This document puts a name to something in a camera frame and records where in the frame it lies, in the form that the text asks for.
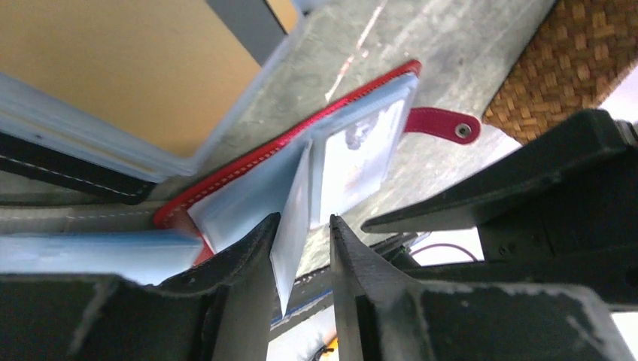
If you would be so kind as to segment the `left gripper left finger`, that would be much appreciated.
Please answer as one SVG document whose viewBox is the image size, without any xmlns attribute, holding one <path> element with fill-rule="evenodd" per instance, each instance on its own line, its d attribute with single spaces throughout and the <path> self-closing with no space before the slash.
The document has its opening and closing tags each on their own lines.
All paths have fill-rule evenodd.
<svg viewBox="0 0 638 361">
<path fill-rule="evenodd" d="M 281 216 L 157 286 L 118 275 L 1 277 L 3 360 L 264 360 Z"/>
</svg>

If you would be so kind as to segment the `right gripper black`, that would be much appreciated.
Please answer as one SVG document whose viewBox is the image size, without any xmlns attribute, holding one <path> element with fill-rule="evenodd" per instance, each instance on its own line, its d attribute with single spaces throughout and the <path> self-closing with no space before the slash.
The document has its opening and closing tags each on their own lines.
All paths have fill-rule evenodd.
<svg viewBox="0 0 638 361">
<path fill-rule="evenodd" d="M 623 153 L 632 146 L 631 122 L 578 111 L 454 186 L 361 229 L 434 232 L 484 223 L 480 281 L 578 284 L 614 307 L 635 307 L 637 151 Z"/>
</svg>

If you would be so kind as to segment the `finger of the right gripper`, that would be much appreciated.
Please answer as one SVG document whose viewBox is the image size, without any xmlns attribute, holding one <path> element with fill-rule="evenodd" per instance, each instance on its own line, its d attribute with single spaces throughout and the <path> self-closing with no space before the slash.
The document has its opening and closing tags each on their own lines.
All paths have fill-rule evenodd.
<svg viewBox="0 0 638 361">
<path fill-rule="evenodd" d="M 370 247 L 386 254 L 395 247 L 407 248 L 408 264 L 397 267 L 414 278 L 450 282 L 479 282 L 488 264 L 477 231 L 400 233 Z"/>
</svg>

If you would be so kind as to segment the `red card holder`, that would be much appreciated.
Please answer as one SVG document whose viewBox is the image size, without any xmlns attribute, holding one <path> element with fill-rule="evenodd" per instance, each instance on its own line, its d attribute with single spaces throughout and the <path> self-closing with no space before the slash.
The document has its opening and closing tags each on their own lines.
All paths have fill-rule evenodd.
<svg viewBox="0 0 638 361">
<path fill-rule="evenodd" d="M 457 144 L 478 138 L 481 124 L 473 116 L 413 106 L 420 71 L 410 60 L 328 104 L 168 201 L 154 225 L 198 235 L 202 263 L 278 212 L 271 261 L 286 314 L 308 232 L 379 190 L 402 135 Z"/>
</svg>

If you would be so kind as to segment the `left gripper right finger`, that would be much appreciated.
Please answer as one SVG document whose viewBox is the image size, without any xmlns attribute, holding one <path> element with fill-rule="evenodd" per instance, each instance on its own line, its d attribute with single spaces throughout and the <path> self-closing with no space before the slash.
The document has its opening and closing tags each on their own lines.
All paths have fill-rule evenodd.
<svg viewBox="0 0 638 361">
<path fill-rule="evenodd" d="M 631 360 L 602 299 L 567 284 L 412 277 L 330 218 L 342 360 Z"/>
</svg>

